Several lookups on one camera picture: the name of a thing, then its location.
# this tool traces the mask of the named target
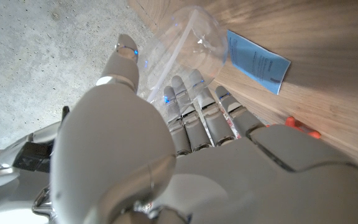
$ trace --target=wooden surface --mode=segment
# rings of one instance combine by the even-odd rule
[[[211,84],[225,86],[271,123],[294,116],[358,160],[358,1],[128,0],[156,31],[172,12],[204,7],[225,28],[292,61],[274,95],[232,66]]]

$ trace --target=robotic finger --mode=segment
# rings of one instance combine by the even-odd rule
[[[190,79],[192,83],[194,83],[194,86],[204,82],[204,79],[198,70],[193,70]],[[197,96],[197,99],[214,145],[221,146],[235,140],[230,126],[209,89],[203,88],[201,93]]]
[[[241,137],[250,138],[249,134],[253,130],[264,127],[264,124],[245,106],[242,106],[223,86],[218,86],[215,93]]]
[[[180,109],[175,97],[175,92],[171,86],[165,87],[164,100],[170,116],[168,120],[168,127],[172,135],[177,155],[187,155],[192,152],[191,145],[187,136],[185,125],[183,124],[183,120],[180,116]]]
[[[181,117],[190,140],[192,150],[198,151],[206,147],[211,147],[212,144],[206,134],[204,125],[202,124],[194,105],[190,101],[190,97],[183,80],[179,76],[174,76],[172,78],[172,87],[175,92],[179,108],[186,108],[186,106],[189,105],[184,112],[181,112]]]

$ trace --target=wooden table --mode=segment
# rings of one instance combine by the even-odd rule
[[[358,1],[128,0],[156,31],[177,9],[204,7],[225,28],[292,61],[274,95],[232,66],[225,86],[270,123],[294,116],[358,160]]]

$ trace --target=clear plastic cup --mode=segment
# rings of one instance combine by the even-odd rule
[[[190,97],[190,101],[180,105],[182,113],[218,75],[226,57],[226,32],[215,18],[201,7],[184,7],[139,52],[137,94],[153,104],[167,122],[164,88],[172,86],[172,78],[179,76],[183,80]],[[199,83],[190,78],[194,69],[202,74]]]

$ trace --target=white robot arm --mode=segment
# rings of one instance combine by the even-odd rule
[[[190,99],[180,77],[164,89],[166,124],[136,96],[136,61],[136,44],[120,35],[97,86],[61,124],[0,151],[0,210],[27,202],[51,223],[358,223],[351,158],[265,127],[222,86],[218,103],[202,90],[201,115],[193,105],[181,113]],[[197,88],[202,75],[190,75]]]

